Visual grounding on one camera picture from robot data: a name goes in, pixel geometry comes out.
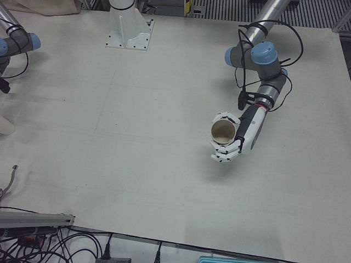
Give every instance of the white tabletop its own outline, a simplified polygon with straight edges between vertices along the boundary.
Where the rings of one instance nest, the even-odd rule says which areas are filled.
[[[288,68],[292,94],[252,154],[223,165],[210,159],[210,128],[218,112],[241,115],[223,58],[239,23],[156,16],[142,52],[105,48],[108,13],[14,15],[42,47],[1,104],[16,125],[0,137],[1,185],[19,165],[1,205],[166,241],[349,261],[351,85],[331,30],[297,29],[305,53]],[[298,55],[287,28],[269,39],[281,59]],[[15,57],[6,75],[24,62]]]

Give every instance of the robotic arm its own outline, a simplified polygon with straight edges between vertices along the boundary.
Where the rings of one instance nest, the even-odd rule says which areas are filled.
[[[9,93],[9,83],[1,75],[14,55],[26,53],[40,48],[39,38],[34,33],[27,33],[15,17],[0,2],[0,26],[5,30],[8,38],[0,38],[0,93]],[[11,134],[15,127],[0,116],[0,134]]]
[[[261,132],[267,112],[271,110],[285,85],[287,71],[281,68],[278,53],[272,42],[262,42],[290,0],[268,0],[255,22],[246,26],[247,31],[236,47],[225,53],[229,66],[255,70],[261,80],[256,93],[247,92],[245,86],[238,98],[238,108],[250,106],[240,118],[229,112],[218,114],[212,121],[211,144],[217,162],[232,161],[239,154],[248,154]]]

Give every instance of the metal frame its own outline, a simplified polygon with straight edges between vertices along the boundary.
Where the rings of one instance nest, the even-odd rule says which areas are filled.
[[[342,36],[351,36],[350,31],[342,30],[345,27],[345,24],[351,19],[351,5],[345,11],[345,13],[341,16],[341,18],[336,22],[335,26],[333,27],[332,31],[334,33],[339,33]]]
[[[82,2],[86,9],[92,10],[92,6],[90,5],[89,0],[82,0]]]
[[[74,220],[73,215],[0,212],[0,228],[71,226]]]

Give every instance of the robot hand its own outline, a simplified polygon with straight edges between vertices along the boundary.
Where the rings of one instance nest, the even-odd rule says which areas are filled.
[[[229,112],[217,114],[212,121],[211,145],[215,153],[211,155],[211,158],[219,163],[226,163],[241,153],[251,152],[266,113],[267,109],[264,106],[252,105],[240,118]]]

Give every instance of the blue joint cap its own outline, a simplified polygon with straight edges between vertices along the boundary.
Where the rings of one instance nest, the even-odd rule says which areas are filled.
[[[233,49],[234,47],[231,47],[231,48],[228,48],[225,52],[225,55],[224,55],[224,61],[225,63],[228,65],[228,66],[231,66],[231,67],[234,67],[233,66],[233,63],[231,63],[231,60],[230,60],[230,53],[231,53],[231,50]]]
[[[42,43],[40,43],[38,36],[34,33],[29,33],[29,35],[32,38],[33,50],[40,48],[42,46]]]
[[[0,38],[0,56],[3,56],[9,51],[9,46],[6,41]]]
[[[272,64],[278,58],[278,52],[272,42],[262,42],[251,50],[251,59],[258,65]]]
[[[287,70],[285,68],[282,67],[281,70],[282,70],[284,75],[287,75]]]

